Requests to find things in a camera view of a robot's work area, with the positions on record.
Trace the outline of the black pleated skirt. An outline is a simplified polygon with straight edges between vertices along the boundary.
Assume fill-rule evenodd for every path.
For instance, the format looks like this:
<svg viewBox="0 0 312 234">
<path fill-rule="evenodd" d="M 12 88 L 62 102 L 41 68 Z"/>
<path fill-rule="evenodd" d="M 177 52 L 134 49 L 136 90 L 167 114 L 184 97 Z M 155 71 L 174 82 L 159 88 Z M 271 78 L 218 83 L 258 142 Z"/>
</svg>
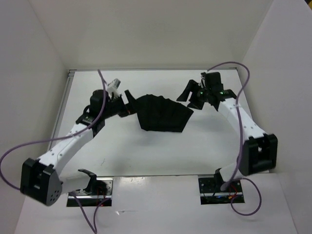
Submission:
<svg viewBox="0 0 312 234">
<path fill-rule="evenodd" d="M 136 99 L 136 113 L 145 131 L 181 133 L 194 112 L 163 96 L 144 95 Z"/>
</svg>

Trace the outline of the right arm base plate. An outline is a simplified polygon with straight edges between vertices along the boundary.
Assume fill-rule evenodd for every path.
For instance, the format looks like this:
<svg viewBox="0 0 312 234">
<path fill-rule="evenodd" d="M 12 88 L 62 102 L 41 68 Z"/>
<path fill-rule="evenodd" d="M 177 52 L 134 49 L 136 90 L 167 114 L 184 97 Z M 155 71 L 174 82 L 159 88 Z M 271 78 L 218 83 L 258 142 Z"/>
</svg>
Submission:
<svg viewBox="0 0 312 234">
<path fill-rule="evenodd" d="M 199 176 L 198 186 L 201 205 L 244 203 L 243 190 L 240 181 L 232 182 L 225 191 L 220 190 L 212 176 Z"/>
</svg>

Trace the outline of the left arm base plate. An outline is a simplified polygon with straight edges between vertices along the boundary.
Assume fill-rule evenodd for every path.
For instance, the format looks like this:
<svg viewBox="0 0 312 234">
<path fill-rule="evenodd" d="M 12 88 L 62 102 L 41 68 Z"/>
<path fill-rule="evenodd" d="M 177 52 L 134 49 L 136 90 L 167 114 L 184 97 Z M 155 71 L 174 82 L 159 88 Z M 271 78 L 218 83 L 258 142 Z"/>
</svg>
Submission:
<svg viewBox="0 0 312 234">
<path fill-rule="evenodd" d="M 113 177 L 98 177 L 97 184 L 91 192 L 83 189 L 73 191 L 82 207 L 96 207 L 101 202 L 101 207 L 112 206 Z"/>
</svg>

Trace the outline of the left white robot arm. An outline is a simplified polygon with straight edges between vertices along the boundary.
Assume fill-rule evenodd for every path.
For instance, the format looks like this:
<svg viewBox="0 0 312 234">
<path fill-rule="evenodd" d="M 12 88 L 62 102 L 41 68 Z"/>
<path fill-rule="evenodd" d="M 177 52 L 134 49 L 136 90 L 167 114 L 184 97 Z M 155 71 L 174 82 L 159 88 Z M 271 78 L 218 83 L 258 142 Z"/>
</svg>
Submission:
<svg viewBox="0 0 312 234">
<path fill-rule="evenodd" d="M 65 165 L 105 126 L 105 120 L 118 115 L 126 117 L 135 113 L 136 99 L 126 90 L 128 103 L 121 96 L 109 96 L 104 90 L 95 90 L 90 104 L 76 120 L 67 134 L 67 139 L 56 144 L 51 150 L 37 159 L 28 158 L 22 165 L 20 192 L 46 206 L 53 205 L 61 194 L 81 190 L 86 195 L 93 194 L 97 188 L 105 190 L 97 175 L 86 169 L 79 174 L 60 177 Z"/>
</svg>

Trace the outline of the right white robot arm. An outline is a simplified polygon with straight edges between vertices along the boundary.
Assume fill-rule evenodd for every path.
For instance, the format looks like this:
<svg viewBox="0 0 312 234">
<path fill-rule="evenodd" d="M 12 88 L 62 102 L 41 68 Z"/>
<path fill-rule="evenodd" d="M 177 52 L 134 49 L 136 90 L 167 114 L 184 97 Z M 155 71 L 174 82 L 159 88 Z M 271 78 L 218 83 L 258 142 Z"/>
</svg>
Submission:
<svg viewBox="0 0 312 234">
<path fill-rule="evenodd" d="M 214 187 L 226 191 L 231 182 L 244 176 L 257 174 L 276 167 L 278 140 L 276 135 L 267 134 L 241 107 L 239 95 L 225 90 L 221 82 L 203 86 L 190 80 L 177 98 L 177 101 L 189 101 L 188 107 L 201 110 L 205 103 L 213 106 L 239 136 L 239 153 L 234 163 L 216 170 Z"/>
</svg>

